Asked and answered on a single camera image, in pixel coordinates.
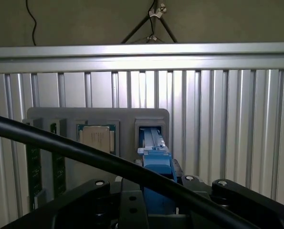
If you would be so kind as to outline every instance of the bolt head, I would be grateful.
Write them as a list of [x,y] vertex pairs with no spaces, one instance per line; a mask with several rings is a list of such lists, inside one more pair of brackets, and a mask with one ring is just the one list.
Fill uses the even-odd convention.
[[220,180],[220,181],[218,181],[218,184],[220,184],[222,186],[226,186],[228,183],[225,182],[224,180]]
[[101,186],[101,185],[104,184],[104,181],[99,180],[99,181],[96,181],[95,184],[96,184],[97,186]]
[[193,180],[194,178],[191,177],[191,176],[187,176],[187,177],[185,177],[185,179],[186,179],[186,180]]

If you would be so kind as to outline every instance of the black wire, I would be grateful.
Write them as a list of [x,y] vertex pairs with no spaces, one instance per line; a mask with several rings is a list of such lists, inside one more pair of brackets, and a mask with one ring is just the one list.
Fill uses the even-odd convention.
[[34,26],[33,26],[33,30],[32,30],[32,42],[33,42],[34,46],[37,46],[36,41],[35,41],[35,32],[36,32],[36,28],[37,28],[37,21],[29,10],[28,0],[25,0],[25,5],[26,5],[27,12],[29,13],[29,15],[32,17],[32,19],[34,21]]
[[153,24],[152,24],[152,20],[151,20],[151,17],[150,17],[150,13],[149,13],[149,12],[151,11],[151,9],[153,8],[153,6],[155,5],[156,1],[157,1],[157,0],[153,0],[152,4],[151,4],[151,6],[150,6],[150,8],[149,8],[149,10],[148,10],[148,17],[149,17],[149,21],[150,21],[150,25],[151,25],[151,34],[149,35],[149,37],[151,37],[152,35],[155,34],[155,32],[154,32],[154,30],[153,30]]
[[224,228],[254,229],[245,219],[222,208],[209,199],[155,172],[112,154],[88,147],[76,141],[0,116],[0,136],[27,145],[58,153],[70,159],[103,169],[141,184],[155,192],[188,206],[197,214]]

